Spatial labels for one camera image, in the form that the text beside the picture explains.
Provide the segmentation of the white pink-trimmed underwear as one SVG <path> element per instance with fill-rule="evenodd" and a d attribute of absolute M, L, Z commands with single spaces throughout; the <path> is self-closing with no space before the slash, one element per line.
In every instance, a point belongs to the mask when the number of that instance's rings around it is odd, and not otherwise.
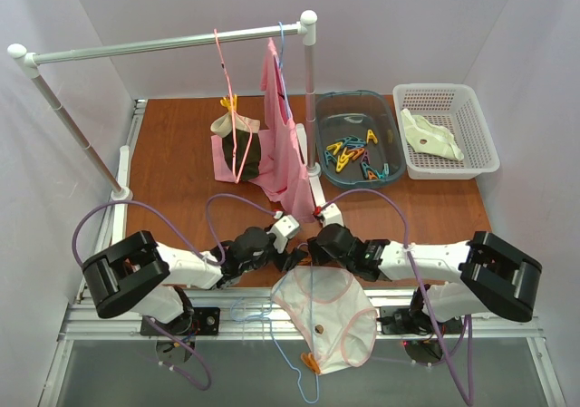
<path fill-rule="evenodd" d="M 272 301 L 303 335 L 321 374 L 360 367 L 369 360 L 377 311 L 350 272 L 297 266 L 273 286 Z"/>

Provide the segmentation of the pink garment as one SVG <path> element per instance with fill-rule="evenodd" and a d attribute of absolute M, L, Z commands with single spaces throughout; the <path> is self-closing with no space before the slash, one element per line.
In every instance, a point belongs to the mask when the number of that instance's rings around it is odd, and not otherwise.
<path fill-rule="evenodd" d="M 279 55 L 273 39 L 266 45 L 261 90 L 266 127 L 259 132 L 261 160 L 253 180 L 272 202 L 301 223 L 314 221 L 309 177 L 300 152 L 296 126 L 285 96 Z"/>

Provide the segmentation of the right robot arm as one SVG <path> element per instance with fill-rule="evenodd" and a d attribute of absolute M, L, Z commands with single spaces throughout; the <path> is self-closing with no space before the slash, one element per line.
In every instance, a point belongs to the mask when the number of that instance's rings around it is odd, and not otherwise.
<path fill-rule="evenodd" d="M 520 323 L 532 319 L 542 266 L 493 233 L 478 231 L 468 241 L 405 247 L 388 239 L 362 241 L 339 224 L 308 240 L 314 262 L 336 262 L 365 281 L 399 281 L 420 275 L 441 281 L 426 286 L 427 298 L 411 306 L 439 323 L 490 312 Z"/>

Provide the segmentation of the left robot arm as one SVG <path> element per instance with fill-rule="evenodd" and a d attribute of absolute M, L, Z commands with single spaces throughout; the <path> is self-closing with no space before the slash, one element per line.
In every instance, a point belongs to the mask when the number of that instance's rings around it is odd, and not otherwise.
<path fill-rule="evenodd" d="M 198 256 L 142 230 L 88 258 L 82 273 L 101 319 L 135 312 L 173 330 L 193 316 L 183 286 L 224 289 L 268 264 L 281 272 L 295 268 L 307 258 L 301 248 L 286 250 L 296 231 L 283 221 L 269 229 L 250 227 Z"/>

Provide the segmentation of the dark green beige underwear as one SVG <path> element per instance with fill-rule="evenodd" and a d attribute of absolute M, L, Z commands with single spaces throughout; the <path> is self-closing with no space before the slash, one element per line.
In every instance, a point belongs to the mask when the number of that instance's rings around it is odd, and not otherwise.
<path fill-rule="evenodd" d="M 246 126 L 241 121 L 242 119 L 246 120 L 247 123 L 251 126 L 253 135 L 257 134 L 260 130 L 260 121 L 244 116 L 239 116 L 237 118 L 237 166 L 239 166 L 242 160 L 249 135 Z M 229 112 L 213 121 L 210 126 L 210 130 L 212 131 L 213 135 L 218 135 L 221 138 L 225 138 L 227 135 L 232 135 L 232 123 L 230 120 Z"/>

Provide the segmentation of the cream underwear in basket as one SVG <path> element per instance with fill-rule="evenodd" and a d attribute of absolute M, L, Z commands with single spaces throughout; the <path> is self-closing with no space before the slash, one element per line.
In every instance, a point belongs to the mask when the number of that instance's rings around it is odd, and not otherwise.
<path fill-rule="evenodd" d="M 412 114 L 407 108 L 401 110 L 401 118 L 405 139 L 415 152 L 447 160 L 464 160 L 464 153 L 446 127 L 434 125 L 422 115 Z"/>

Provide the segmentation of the yellow clothespin on hanger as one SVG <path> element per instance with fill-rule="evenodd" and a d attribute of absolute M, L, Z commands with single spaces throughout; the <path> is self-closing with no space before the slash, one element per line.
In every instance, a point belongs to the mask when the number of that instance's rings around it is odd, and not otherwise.
<path fill-rule="evenodd" d="M 237 111 L 237 95 L 228 95 L 220 99 L 220 105 L 227 109 L 228 112 Z"/>

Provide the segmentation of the blue hanger with pink garment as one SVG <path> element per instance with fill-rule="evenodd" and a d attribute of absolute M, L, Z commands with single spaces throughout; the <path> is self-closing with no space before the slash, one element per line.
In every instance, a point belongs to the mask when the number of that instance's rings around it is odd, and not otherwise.
<path fill-rule="evenodd" d="M 285 110 L 284 121 L 288 122 L 288 121 L 291 121 L 293 119 L 293 116 L 292 116 L 290 104 L 288 101 L 288 94 L 287 94 L 287 90 L 286 90 L 285 77 L 284 77 L 285 32 L 284 32 L 283 23 L 279 22 L 278 25 L 279 25 L 279 29 L 280 29 L 281 47 L 280 47 L 280 51 L 279 51 L 278 57 L 277 57 L 277 66 L 278 66 L 279 79 L 280 79 L 281 90 L 282 90 L 281 98 L 282 98 L 282 102 L 283 102 L 284 110 Z"/>

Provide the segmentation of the magenta clothespin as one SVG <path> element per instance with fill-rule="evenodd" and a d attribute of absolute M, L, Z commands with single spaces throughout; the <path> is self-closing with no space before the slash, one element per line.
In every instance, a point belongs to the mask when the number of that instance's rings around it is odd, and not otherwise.
<path fill-rule="evenodd" d="M 366 163 L 367 165 L 370 164 L 370 156 L 367 150 L 365 150 L 361 156 L 361 163 Z"/>

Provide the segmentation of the light blue clothespin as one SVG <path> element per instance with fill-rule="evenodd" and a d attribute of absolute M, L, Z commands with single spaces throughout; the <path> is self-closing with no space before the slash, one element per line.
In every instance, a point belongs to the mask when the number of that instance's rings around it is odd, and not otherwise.
<path fill-rule="evenodd" d="M 366 146 L 366 141 L 362 140 L 358 137 L 343 137 L 341 139 L 338 139 L 339 142 L 341 142 L 343 145 L 343 148 L 347 148 L 347 149 L 360 149 L 360 148 L 364 148 Z"/>

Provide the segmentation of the white plastic basket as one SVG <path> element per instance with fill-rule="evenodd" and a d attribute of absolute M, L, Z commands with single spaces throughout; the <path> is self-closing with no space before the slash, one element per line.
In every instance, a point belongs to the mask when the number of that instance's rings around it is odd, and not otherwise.
<path fill-rule="evenodd" d="M 464 84 L 407 83 L 393 101 L 412 179 L 473 179 L 500 161 L 475 91 Z"/>

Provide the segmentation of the clothes rack with white feet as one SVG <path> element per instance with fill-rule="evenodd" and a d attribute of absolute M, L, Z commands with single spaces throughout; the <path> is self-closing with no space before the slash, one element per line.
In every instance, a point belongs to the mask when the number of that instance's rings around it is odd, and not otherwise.
<path fill-rule="evenodd" d="M 303 158 L 306 159 L 314 204 L 324 208 L 326 200 L 320 181 L 321 167 L 316 160 L 316 140 L 314 134 L 316 122 L 314 111 L 314 45 L 317 39 L 317 20 L 318 16 L 315 11 L 305 10 L 301 13 L 298 22 L 284 24 L 284 32 L 285 36 L 301 35 L 303 37 L 306 92 L 305 123 L 297 126 L 297 134 L 300 141 L 301 153 Z M 221 44 L 275 36 L 280 36 L 279 25 L 218 33 Z M 67 131 L 71 133 L 92 165 L 110 184 L 111 198 L 121 202 L 120 205 L 113 208 L 111 214 L 111 240 L 113 242 L 125 238 L 127 219 L 126 202 L 132 199 L 132 193 L 129 188 L 132 148 L 127 145 L 121 146 L 118 172 L 113 174 L 42 77 L 39 66 L 48 63 L 64 63 L 138 53 L 152 53 L 211 44 L 216 44 L 213 33 L 43 54 L 32 53 L 21 44 L 10 44 L 7 48 L 9 57 L 17 64 L 23 74 L 33 82 L 37 91 L 42 94 L 52 111 L 58 116 Z"/>

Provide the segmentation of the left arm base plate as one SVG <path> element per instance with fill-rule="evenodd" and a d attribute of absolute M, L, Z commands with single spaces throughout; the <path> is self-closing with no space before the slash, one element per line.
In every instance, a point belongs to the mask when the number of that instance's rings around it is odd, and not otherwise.
<path fill-rule="evenodd" d="M 219 320 L 220 309 L 218 307 L 188 307 L 169 323 L 157 322 L 157 325 L 177 337 L 217 335 Z"/>

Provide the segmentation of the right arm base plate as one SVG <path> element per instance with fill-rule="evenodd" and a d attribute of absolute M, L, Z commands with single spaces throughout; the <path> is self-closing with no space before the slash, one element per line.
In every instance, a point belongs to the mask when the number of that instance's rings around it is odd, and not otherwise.
<path fill-rule="evenodd" d="M 383 334 L 435 334 L 430 316 L 409 307 L 381 306 L 377 322 L 381 324 Z"/>

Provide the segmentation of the aluminium rail frame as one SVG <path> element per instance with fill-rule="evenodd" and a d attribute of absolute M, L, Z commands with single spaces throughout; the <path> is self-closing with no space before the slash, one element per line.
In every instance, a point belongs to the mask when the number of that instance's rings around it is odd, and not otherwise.
<path fill-rule="evenodd" d="M 321 344 L 322 329 L 316 317 L 321 312 L 331 313 L 334 304 L 325 305 L 315 300 L 315 292 L 326 284 L 348 283 L 357 289 L 362 285 L 353 275 L 339 268 L 293 269 L 270 287 L 234 288 L 213 292 L 189 289 L 186 294 L 198 311 L 217 311 L 213 324 L 198 323 L 197 338 L 206 337 L 212 342 L 270 342 L 279 347 L 283 342 L 301 340 L 307 345 Z M 542 402 L 547 406 L 563 406 L 566 403 L 557 381 L 551 359 L 546 349 L 546 339 L 537 318 L 517 322 L 507 320 L 489 311 L 475 313 L 472 317 L 462 314 L 454 305 L 453 316 L 440 326 L 414 332 L 396 327 L 401 314 L 411 307 L 411 300 L 420 293 L 410 287 L 371 287 L 366 295 L 366 315 L 375 318 L 375 338 L 383 341 L 399 341 L 406 349 L 408 358 L 400 364 L 424 367 L 431 370 L 444 365 L 464 348 L 472 352 L 476 338 L 493 338 L 507 341 L 524 338 L 534 362 L 534 373 L 543 391 Z M 172 341 L 169 329 L 160 324 L 150 325 L 147 320 L 129 312 L 110 320 L 101 320 L 92 307 L 88 286 L 82 286 L 79 301 L 66 314 L 63 330 L 59 335 L 65 348 L 80 341 L 128 341 L 158 340 L 164 344 Z"/>

